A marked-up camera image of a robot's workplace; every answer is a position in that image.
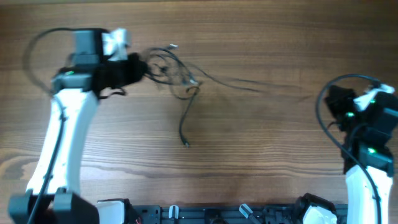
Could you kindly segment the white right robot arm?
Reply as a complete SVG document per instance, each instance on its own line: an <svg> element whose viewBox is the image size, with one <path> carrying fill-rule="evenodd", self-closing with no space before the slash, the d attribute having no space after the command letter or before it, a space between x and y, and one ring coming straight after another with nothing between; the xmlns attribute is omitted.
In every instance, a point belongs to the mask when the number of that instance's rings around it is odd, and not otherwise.
<svg viewBox="0 0 398 224"><path fill-rule="evenodd" d="M348 188L348 223L387 223L394 158L386 146L397 127L397 97L387 85L358 96L331 86L325 103L346 133L341 156Z"/></svg>

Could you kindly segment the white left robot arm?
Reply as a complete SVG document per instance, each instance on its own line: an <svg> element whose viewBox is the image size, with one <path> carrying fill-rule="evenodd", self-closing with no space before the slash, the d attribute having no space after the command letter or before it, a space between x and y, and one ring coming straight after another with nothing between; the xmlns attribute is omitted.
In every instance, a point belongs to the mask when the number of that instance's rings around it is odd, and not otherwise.
<svg viewBox="0 0 398 224"><path fill-rule="evenodd" d="M61 68L45 85L33 73L34 37L22 58L28 79L51 98L47 134L37 167L22 195L9 200L14 223L140 223L140 216L126 199L92 204L80 195L80 166L90 123L109 88L125 95L125 86L139 82L147 64L137 53L129 54L130 35L125 29L74 29L75 51L71 64Z"/></svg>

